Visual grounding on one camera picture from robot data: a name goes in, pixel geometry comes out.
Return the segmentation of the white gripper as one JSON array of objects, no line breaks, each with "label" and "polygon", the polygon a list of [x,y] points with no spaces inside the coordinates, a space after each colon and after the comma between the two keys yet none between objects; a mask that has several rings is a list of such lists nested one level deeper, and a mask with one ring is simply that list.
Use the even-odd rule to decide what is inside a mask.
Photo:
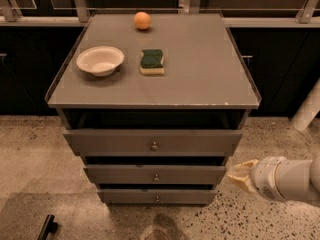
[{"label": "white gripper", "polygon": [[258,162],[257,159],[248,160],[228,169],[230,181],[248,193],[257,193],[271,201],[285,202],[276,184],[277,168],[286,161],[283,156],[269,156]]}]

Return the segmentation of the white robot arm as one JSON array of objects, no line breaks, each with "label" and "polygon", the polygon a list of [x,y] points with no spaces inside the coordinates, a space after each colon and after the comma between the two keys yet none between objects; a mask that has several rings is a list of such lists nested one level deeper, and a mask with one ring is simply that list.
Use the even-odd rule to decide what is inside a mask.
[{"label": "white robot arm", "polygon": [[269,156],[232,166],[230,181],[247,193],[259,194],[270,201],[320,202],[320,157],[290,160]]}]

